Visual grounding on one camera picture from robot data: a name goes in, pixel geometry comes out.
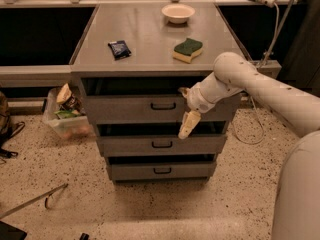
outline drawer handle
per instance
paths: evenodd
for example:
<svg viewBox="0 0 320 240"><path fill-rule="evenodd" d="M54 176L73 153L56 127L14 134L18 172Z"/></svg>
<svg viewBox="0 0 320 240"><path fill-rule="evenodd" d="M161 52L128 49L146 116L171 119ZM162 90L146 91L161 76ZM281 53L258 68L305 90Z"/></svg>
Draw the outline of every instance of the drawer handle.
<svg viewBox="0 0 320 240"><path fill-rule="evenodd" d="M164 105L160 106L160 105L156 105L156 104L151 103L150 107L153 110L173 110L177 107L177 104L174 102L172 105L166 107Z"/></svg>
<svg viewBox="0 0 320 240"><path fill-rule="evenodd" d="M172 141L170 141L170 144L169 145L166 145L166 146L158 146L158 145L155 145L154 142L152 141L152 147L153 148L172 148Z"/></svg>
<svg viewBox="0 0 320 240"><path fill-rule="evenodd" d="M153 168L154 174L169 174L172 172L171 168Z"/></svg>

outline black square object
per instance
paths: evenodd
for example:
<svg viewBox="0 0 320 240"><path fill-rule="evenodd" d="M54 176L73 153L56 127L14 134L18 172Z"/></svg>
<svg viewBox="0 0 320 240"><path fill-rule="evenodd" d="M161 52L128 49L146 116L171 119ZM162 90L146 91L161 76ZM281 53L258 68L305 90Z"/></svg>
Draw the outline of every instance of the black square object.
<svg viewBox="0 0 320 240"><path fill-rule="evenodd" d="M23 240L27 233L0 221L0 240Z"/></svg>
<svg viewBox="0 0 320 240"><path fill-rule="evenodd" d="M124 40L110 42L108 43L108 46L111 48L115 60L126 58L131 55L131 51Z"/></svg>

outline terrazzo floor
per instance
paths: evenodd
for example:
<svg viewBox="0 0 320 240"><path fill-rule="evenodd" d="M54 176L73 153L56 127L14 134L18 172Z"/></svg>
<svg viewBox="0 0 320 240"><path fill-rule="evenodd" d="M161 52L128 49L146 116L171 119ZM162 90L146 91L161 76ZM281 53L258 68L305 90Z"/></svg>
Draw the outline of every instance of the terrazzo floor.
<svg viewBox="0 0 320 240"><path fill-rule="evenodd" d="M258 108L240 108L213 177L204 180L114 184L94 137L61 140L41 115L14 116L25 129L3 148L19 152L0 165L0 213L63 183L68 187L2 221L27 232L27 240L270 239L277 180L298 138Z"/></svg>

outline countertop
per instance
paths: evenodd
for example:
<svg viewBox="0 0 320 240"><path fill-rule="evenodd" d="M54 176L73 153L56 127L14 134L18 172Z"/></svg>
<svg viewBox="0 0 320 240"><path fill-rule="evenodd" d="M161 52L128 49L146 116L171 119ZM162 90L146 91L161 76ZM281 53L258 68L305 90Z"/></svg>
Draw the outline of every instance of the countertop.
<svg viewBox="0 0 320 240"><path fill-rule="evenodd" d="M242 54L214 3L186 2L195 14L172 24L161 13L167 2L101 4L72 65L72 72L211 70L223 52ZM203 53L187 64L172 58L174 47L192 38ZM125 40L132 56L114 60L108 43Z"/></svg>

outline speckled floor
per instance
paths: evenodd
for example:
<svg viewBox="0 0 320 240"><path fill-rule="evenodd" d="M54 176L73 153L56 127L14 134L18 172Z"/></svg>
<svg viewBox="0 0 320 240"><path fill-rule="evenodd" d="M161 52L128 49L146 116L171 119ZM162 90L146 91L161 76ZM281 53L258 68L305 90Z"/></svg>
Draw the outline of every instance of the speckled floor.
<svg viewBox="0 0 320 240"><path fill-rule="evenodd" d="M258 109L265 137L240 142L230 125L218 166L208 181L109 181L94 138L62 141L41 115L14 116L26 127L4 148L20 153L0 165L0 213L63 183L69 186L6 217L26 239L270 239L282 161L298 139ZM253 110L239 109L234 126L247 141L261 136Z"/></svg>

